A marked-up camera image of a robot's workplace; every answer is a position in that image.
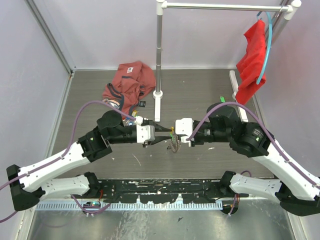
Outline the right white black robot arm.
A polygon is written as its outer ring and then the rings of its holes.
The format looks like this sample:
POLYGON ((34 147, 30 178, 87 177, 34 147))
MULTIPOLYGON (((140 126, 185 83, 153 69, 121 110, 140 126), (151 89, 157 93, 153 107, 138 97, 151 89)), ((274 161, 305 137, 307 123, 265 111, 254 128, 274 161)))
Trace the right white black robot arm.
POLYGON ((189 147, 228 143, 233 151, 253 159, 275 175, 267 180, 226 171, 219 181, 223 196, 243 194, 269 199, 299 217, 319 214, 320 178, 297 163, 244 105, 215 103, 200 121, 190 117, 176 120, 175 133, 189 147))

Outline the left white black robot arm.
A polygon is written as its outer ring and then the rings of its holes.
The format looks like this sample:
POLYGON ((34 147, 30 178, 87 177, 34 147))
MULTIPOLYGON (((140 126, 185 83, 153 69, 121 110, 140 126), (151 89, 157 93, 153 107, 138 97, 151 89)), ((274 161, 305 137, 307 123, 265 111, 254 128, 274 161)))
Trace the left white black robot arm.
POLYGON ((112 153, 114 144, 154 145, 170 136, 156 136, 156 132, 170 132, 153 120, 136 117, 133 125, 124 125, 122 116, 110 110, 97 121, 97 126, 72 143, 67 149, 38 163, 25 167, 15 164, 6 169, 14 210, 24 211, 41 200, 71 195, 95 198, 101 185, 96 175, 86 172, 72 178, 59 176, 74 168, 93 163, 112 153))

